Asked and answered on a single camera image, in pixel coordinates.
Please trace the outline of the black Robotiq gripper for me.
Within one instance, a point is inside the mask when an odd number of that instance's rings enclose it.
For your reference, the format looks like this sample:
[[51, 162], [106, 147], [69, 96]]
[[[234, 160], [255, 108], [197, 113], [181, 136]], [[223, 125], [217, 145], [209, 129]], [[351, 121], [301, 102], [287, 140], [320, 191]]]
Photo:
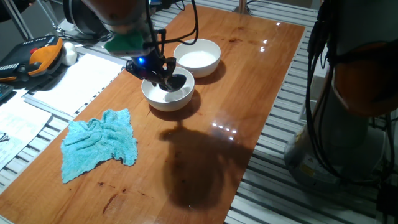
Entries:
[[165, 86], [164, 80], [169, 79], [175, 70], [177, 60], [175, 57], [165, 58], [159, 56], [154, 50], [148, 55], [133, 57], [126, 63], [126, 71], [140, 80], [147, 80], [153, 86]]

